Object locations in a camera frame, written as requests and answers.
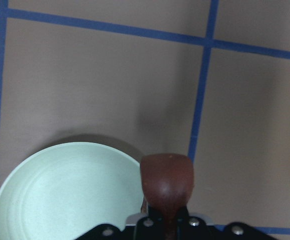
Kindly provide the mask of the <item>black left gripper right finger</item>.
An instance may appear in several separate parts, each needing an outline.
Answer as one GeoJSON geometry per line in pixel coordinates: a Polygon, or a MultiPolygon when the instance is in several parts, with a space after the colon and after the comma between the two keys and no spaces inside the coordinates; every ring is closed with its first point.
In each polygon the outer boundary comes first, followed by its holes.
{"type": "Polygon", "coordinates": [[[181,207],[176,214],[176,239],[187,240],[189,238],[189,212],[186,206],[181,207]]]}

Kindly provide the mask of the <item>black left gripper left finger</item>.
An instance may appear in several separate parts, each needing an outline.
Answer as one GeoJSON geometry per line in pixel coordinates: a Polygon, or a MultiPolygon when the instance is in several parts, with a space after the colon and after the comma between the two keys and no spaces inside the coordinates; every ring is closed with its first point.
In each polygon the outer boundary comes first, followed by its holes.
{"type": "Polygon", "coordinates": [[[165,226],[162,214],[148,206],[148,218],[153,222],[151,226],[148,226],[149,239],[150,240],[163,240],[165,238],[165,226]]]}

